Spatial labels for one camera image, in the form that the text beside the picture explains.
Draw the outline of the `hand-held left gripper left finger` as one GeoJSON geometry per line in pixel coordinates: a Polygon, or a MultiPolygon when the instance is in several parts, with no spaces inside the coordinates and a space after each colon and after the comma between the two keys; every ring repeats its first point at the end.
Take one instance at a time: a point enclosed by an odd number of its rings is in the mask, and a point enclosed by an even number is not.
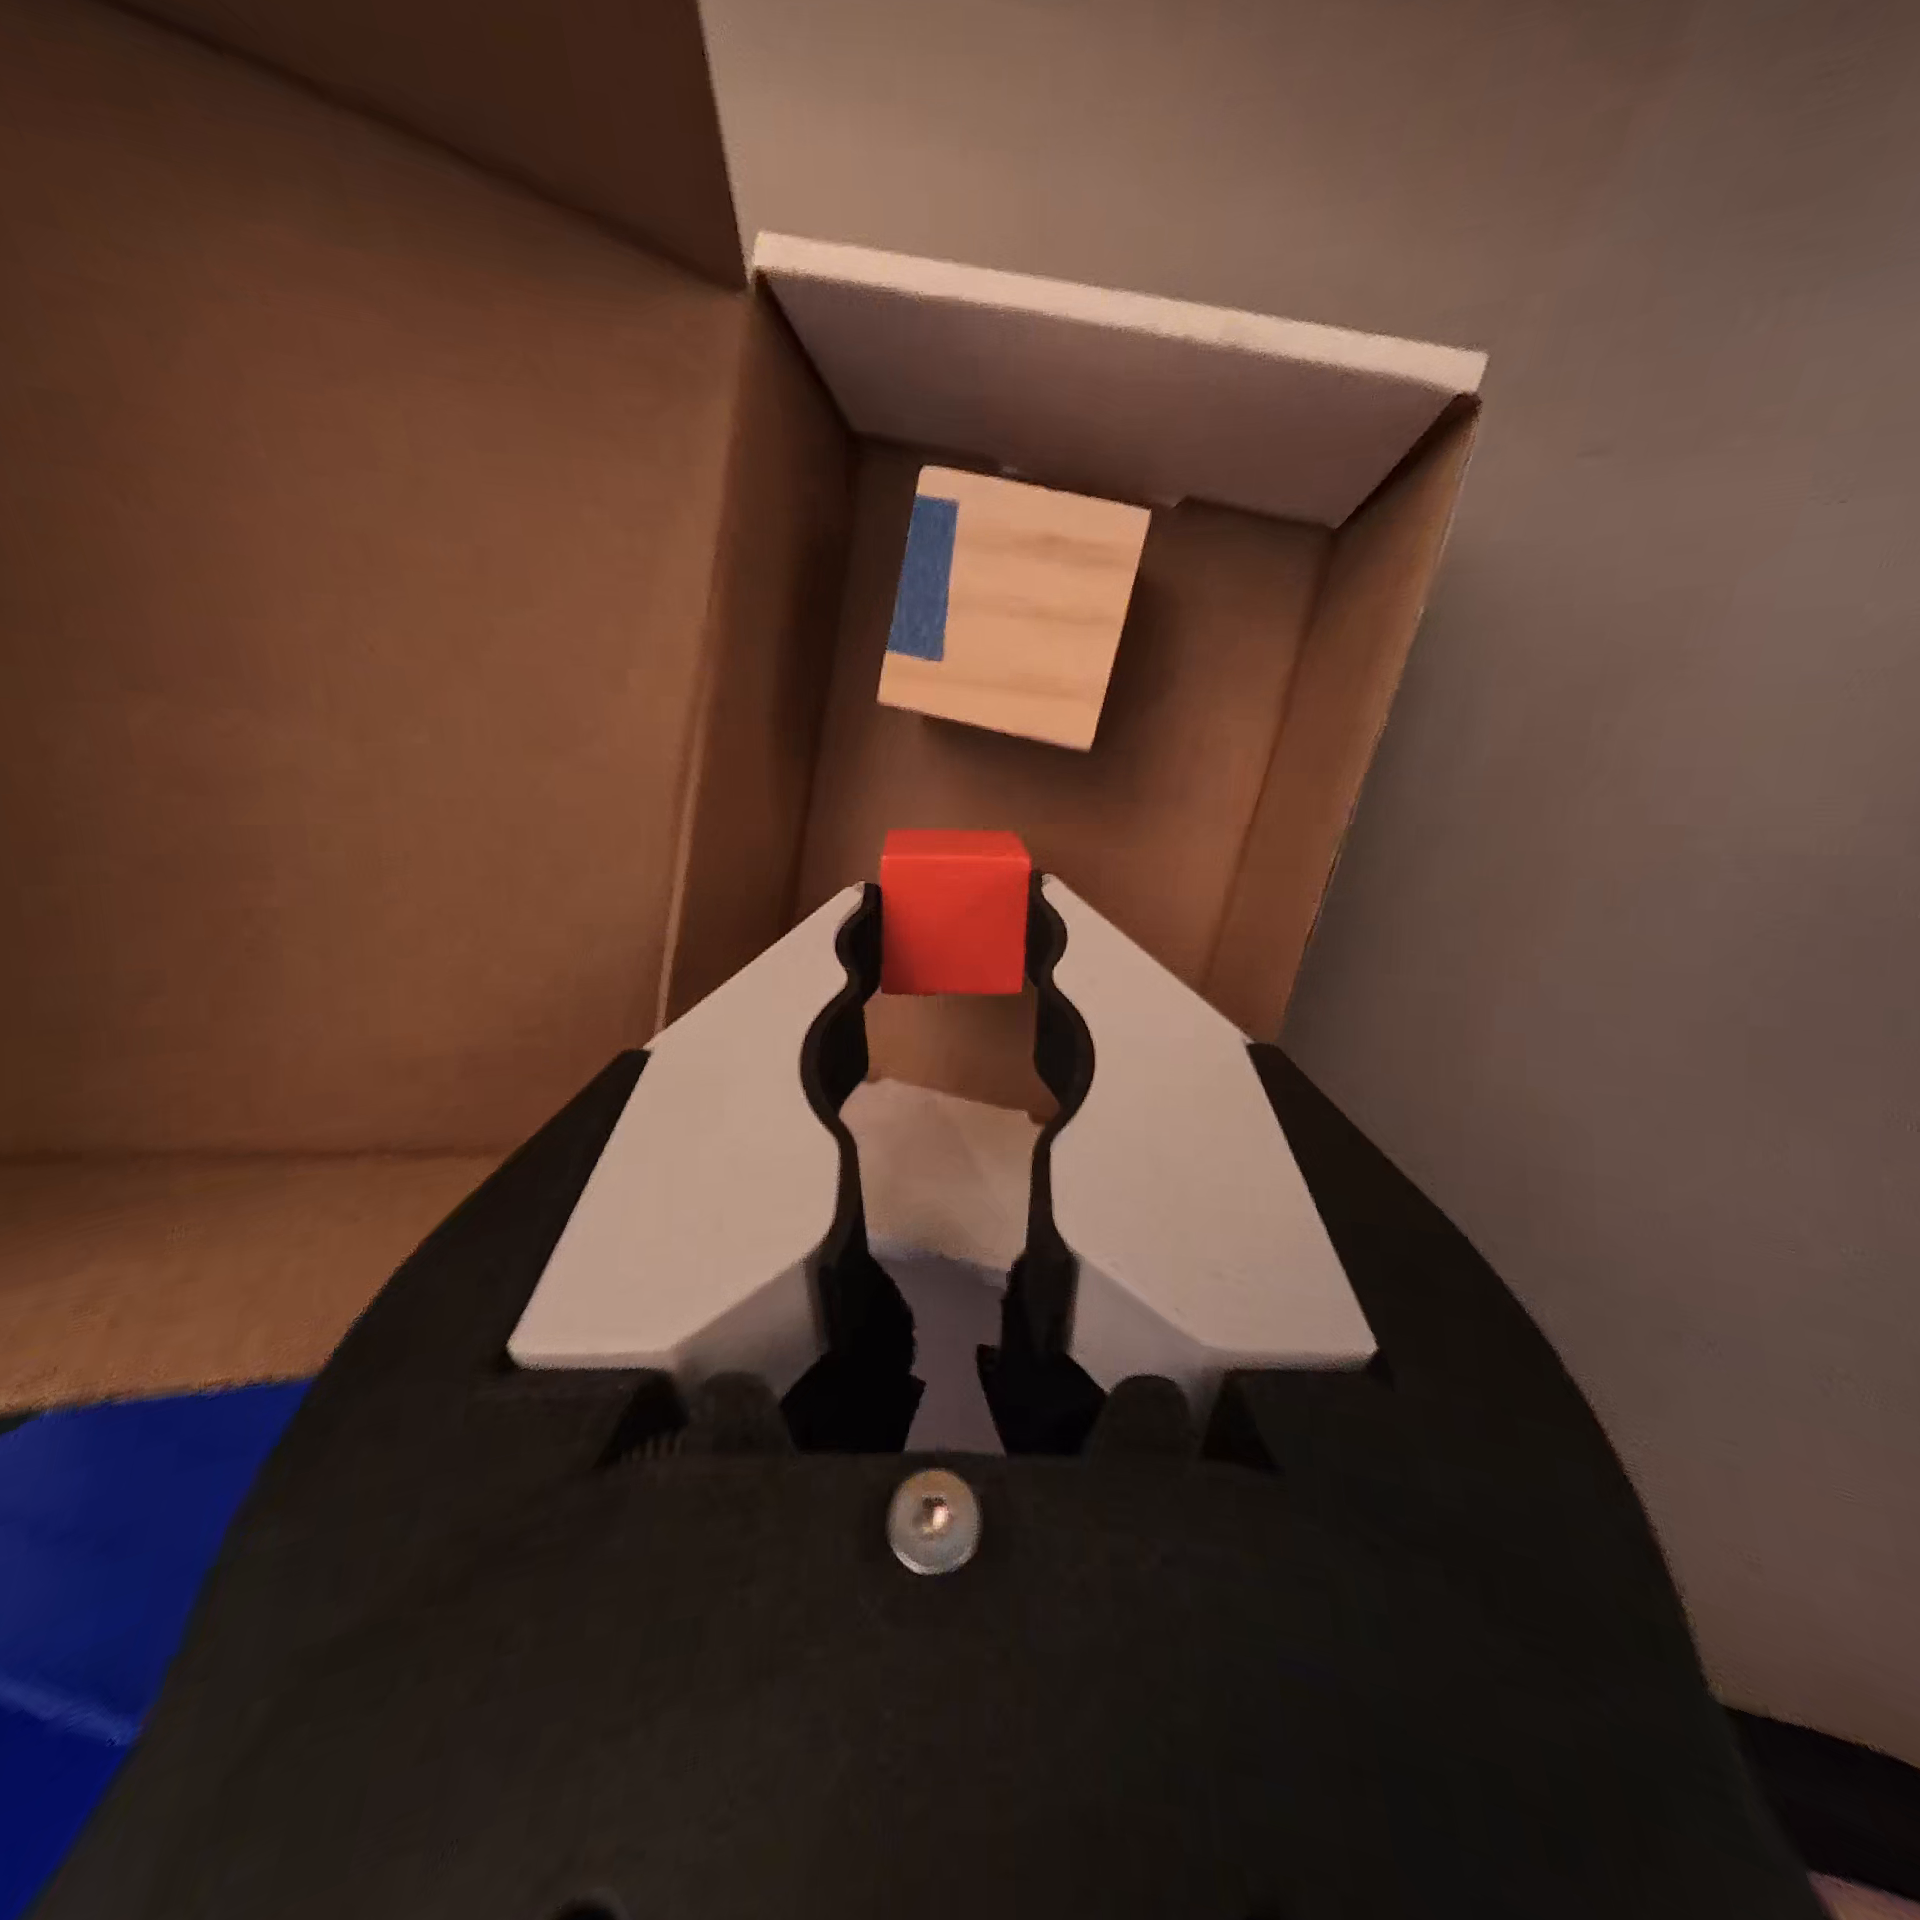
{"type": "Polygon", "coordinates": [[[510,1335],[519,1369],[909,1367],[843,1121],[878,971],[880,888],[856,882],[655,1033],[510,1335]]]}

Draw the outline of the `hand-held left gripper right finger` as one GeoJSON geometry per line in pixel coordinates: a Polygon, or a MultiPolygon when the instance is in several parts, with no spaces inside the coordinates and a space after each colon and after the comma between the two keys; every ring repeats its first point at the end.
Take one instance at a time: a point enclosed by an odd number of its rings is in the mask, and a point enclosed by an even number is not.
{"type": "Polygon", "coordinates": [[[1031,888],[1026,975],[1053,1117],[1000,1353],[1087,1381],[1364,1369],[1376,1333],[1250,1038],[1048,873],[1031,888]]]}

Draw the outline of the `small red cube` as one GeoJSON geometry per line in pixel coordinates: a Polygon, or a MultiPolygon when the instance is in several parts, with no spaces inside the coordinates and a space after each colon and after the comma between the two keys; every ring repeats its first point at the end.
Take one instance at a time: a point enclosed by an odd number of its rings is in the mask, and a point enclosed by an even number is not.
{"type": "Polygon", "coordinates": [[[894,831],[880,848],[880,993],[1024,991],[1032,859],[1006,831],[894,831]]]}

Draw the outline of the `wooden cube with blue tape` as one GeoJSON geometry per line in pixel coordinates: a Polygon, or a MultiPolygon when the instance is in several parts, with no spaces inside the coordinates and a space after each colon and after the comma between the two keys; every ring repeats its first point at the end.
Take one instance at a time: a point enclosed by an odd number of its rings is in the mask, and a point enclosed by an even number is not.
{"type": "Polygon", "coordinates": [[[922,466],[878,706],[1091,752],[1149,525],[1132,501],[922,466]]]}

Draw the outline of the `white cardboard box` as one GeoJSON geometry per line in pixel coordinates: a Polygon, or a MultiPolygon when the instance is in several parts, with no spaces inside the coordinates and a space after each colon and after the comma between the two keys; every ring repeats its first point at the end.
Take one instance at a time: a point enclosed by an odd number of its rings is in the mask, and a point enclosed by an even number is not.
{"type": "Polygon", "coordinates": [[[1274,1038],[1484,370],[742,247],[698,5],[5,5],[5,1416],[304,1371],[886,826],[1274,1038]],[[1091,752],[878,706],[925,465],[1152,513],[1091,752]]]}

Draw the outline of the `blue plastic bin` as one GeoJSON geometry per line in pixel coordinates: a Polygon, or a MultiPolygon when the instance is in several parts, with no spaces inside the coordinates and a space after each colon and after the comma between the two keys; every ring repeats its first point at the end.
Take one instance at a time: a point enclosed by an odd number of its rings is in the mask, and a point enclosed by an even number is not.
{"type": "Polygon", "coordinates": [[[307,1379],[6,1418],[3,1915],[23,1915],[125,1763],[307,1379]]]}

